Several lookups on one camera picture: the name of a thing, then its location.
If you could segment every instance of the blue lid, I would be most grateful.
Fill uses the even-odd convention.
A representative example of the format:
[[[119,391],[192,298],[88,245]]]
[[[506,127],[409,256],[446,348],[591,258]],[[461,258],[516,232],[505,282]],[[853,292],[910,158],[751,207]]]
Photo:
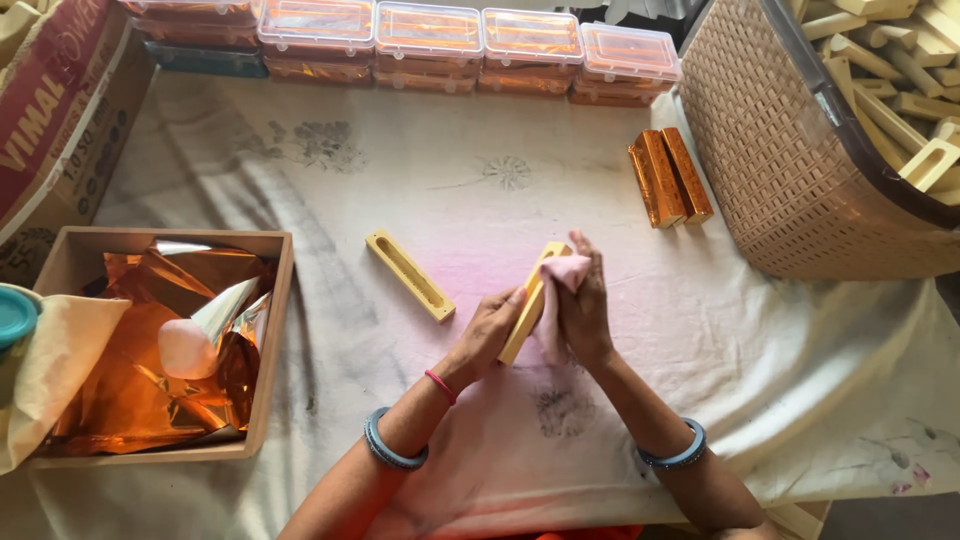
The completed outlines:
[[[36,326],[36,306],[25,295],[0,286],[0,349],[33,331]]]

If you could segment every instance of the brown plastic basket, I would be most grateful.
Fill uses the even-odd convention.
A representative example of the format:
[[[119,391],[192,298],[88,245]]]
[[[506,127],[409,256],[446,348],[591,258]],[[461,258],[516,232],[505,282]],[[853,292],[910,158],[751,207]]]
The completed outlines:
[[[701,162],[752,265],[833,280],[960,270],[960,208],[887,165],[777,0],[716,0],[683,62]]]

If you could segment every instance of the orange fabric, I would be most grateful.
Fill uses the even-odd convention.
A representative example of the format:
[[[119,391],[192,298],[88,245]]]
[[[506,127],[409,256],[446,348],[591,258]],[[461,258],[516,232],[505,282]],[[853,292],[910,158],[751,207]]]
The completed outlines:
[[[623,527],[581,528],[546,534],[520,534],[495,540],[636,540],[643,525]]]

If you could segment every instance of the red thread bracelet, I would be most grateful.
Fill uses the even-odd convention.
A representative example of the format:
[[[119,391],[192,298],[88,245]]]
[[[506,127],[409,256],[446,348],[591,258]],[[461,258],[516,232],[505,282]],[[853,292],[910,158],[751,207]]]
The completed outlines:
[[[430,379],[435,380],[435,381],[437,382],[437,384],[440,385],[440,388],[442,388],[443,391],[444,391],[444,393],[446,394],[446,400],[450,402],[450,406],[454,406],[454,405],[457,404],[457,397],[453,395],[453,391],[450,390],[450,389],[446,386],[446,384],[444,384],[444,381],[443,381],[441,378],[437,377],[437,374],[436,374],[436,373],[434,373],[434,372],[432,372],[432,371],[430,371],[430,370],[426,370],[426,371],[423,372],[423,374],[426,375],[427,377],[429,377]]]

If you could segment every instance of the blue bangle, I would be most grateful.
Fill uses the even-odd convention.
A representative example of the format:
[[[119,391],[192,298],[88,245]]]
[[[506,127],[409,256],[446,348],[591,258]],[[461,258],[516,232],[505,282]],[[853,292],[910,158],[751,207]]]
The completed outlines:
[[[383,417],[387,411],[390,410],[388,406],[379,408],[373,412],[364,422],[363,432],[367,437],[367,444],[370,446],[371,452],[373,455],[377,456],[381,461],[390,465],[395,469],[399,469],[405,473],[412,473],[423,466],[423,463],[426,462],[426,456],[429,453],[429,449],[424,446],[423,450],[420,452],[420,455],[413,459],[403,457],[402,455],[395,454],[392,450],[387,448],[387,445],[383,444],[383,440],[380,439],[380,432],[377,430],[376,425],[380,421],[380,418]]]
[[[640,459],[642,459],[644,463],[656,470],[666,471],[689,465],[704,454],[704,451],[707,449],[707,432],[704,431],[704,427],[689,418],[681,418],[681,420],[686,422],[694,433],[693,444],[690,445],[690,448],[686,449],[682,454],[660,458],[653,457],[644,452],[640,447],[636,447],[636,451],[640,454]]]

